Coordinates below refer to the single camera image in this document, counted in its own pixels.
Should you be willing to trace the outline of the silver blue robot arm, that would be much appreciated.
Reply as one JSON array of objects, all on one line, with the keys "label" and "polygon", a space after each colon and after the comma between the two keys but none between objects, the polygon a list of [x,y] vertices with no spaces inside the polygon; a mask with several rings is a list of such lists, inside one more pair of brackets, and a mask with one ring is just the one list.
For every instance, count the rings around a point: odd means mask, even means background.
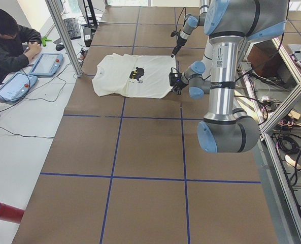
[{"label": "silver blue robot arm", "polygon": [[233,98],[236,69],[248,44],[284,33],[288,8],[288,1],[200,1],[199,15],[187,15],[184,27],[172,32],[177,37],[173,55],[197,27],[208,36],[203,60],[169,74],[172,92],[187,87],[193,99],[209,95],[208,112],[197,127],[202,150],[242,153],[257,144],[256,121]]},{"label": "silver blue robot arm", "polygon": [[175,57],[180,49],[186,44],[192,32],[199,26],[204,26],[205,19],[208,13],[211,1],[199,1],[199,15],[186,14],[184,18],[184,25],[181,30],[172,31],[171,37],[177,37],[176,45],[173,48],[171,57]]}]

